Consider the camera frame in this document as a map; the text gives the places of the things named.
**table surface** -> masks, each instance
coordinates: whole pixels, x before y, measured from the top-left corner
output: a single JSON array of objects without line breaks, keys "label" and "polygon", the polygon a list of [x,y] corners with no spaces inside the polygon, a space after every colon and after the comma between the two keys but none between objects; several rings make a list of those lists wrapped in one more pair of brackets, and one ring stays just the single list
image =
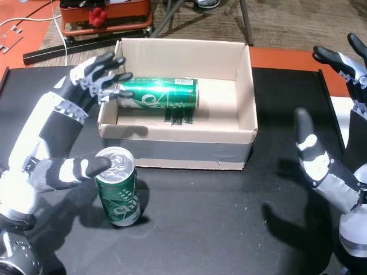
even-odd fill
[{"label": "table surface", "polygon": [[[65,67],[14,69],[0,97],[0,162]],[[43,194],[28,233],[51,274],[318,274],[330,257],[328,205],[300,173],[293,110],[341,146],[318,73],[253,69],[259,133],[243,171],[138,169],[140,220],[113,227],[91,180]],[[91,111],[72,155],[103,148]]]}]

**can lid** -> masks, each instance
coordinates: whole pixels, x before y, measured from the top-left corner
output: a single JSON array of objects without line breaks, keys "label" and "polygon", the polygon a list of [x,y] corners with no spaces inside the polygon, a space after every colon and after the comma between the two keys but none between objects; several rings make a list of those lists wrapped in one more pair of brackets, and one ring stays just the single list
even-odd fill
[{"label": "can lid", "polygon": [[126,180],[135,170],[132,154],[122,147],[107,147],[97,153],[111,160],[111,168],[102,172],[96,178],[105,183],[120,183]]}]

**carpet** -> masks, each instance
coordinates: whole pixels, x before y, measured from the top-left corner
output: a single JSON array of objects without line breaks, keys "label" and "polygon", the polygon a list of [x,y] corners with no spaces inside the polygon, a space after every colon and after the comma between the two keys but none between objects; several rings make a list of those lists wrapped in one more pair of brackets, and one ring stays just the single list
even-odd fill
[{"label": "carpet", "polygon": [[[166,12],[163,1],[152,0],[155,26]],[[367,2],[364,0],[247,0],[247,5],[255,46],[312,50],[314,45],[322,45],[358,59],[346,35],[354,32],[367,42]],[[188,1],[159,37],[245,42],[243,30],[238,0],[221,0],[217,8],[205,11],[196,9]],[[60,44],[61,38],[52,22],[41,48]],[[70,54],[68,63],[75,65],[113,49],[112,46]],[[58,57],[36,66],[63,64],[64,57]]]}]

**aluminum can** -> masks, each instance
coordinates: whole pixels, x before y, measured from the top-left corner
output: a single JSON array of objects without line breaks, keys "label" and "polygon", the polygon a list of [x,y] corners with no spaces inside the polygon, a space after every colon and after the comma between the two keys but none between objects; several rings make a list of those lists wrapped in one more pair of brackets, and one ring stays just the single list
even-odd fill
[{"label": "aluminum can", "polygon": [[104,212],[117,226],[129,226],[140,216],[135,160],[122,147],[107,147],[96,154],[111,160],[111,168],[96,176]]},{"label": "aluminum can", "polygon": [[135,77],[120,83],[120,89],[133,91],[131,99],[119,98],[125,108],[191,108],[198,107],[197,79]]}]

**open cardboard box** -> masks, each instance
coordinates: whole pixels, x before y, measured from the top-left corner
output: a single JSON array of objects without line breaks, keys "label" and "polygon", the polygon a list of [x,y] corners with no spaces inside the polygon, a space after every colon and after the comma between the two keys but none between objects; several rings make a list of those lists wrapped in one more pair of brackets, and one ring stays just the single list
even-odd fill
[{"label": "open cardboard box", "polygon": [[165,122],[165,110],[101,106],[105,146],[132,152],[143,167],[241,170],[257,134],[248,46],[237,42],[122,39],[126,72],[141,77],[198,79],[193,124]]}]

